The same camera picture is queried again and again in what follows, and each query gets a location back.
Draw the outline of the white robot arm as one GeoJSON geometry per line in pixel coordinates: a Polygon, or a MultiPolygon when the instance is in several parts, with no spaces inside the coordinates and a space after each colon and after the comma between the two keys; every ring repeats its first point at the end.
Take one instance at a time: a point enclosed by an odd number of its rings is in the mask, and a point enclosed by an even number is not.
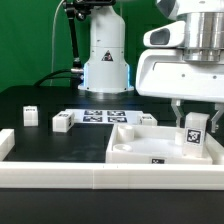
{"type": "MultiPolygon", "coordinates": [[[[224,115],[224,0],[155,0],[171,24],[148,31],[136,74],[139,94],[170,98],[178,118],[183,100],[213,102],[224,115]]],[[[82,88],[118,93],[128,88],[124,24],[110,7],[92,10],[90,58],[82,88]]]]}

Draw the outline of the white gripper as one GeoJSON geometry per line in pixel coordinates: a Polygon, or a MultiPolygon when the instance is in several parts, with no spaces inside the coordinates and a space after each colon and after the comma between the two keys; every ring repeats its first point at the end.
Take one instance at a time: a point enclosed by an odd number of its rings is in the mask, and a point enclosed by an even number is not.
{"type": "Polygon", "coordinates": [[[171,98],[176,126],[181,100],[216,102],[211,132],[224,114],[224,13],[187,13],[143,37],[136,89],[145,96],[171,98]]]}

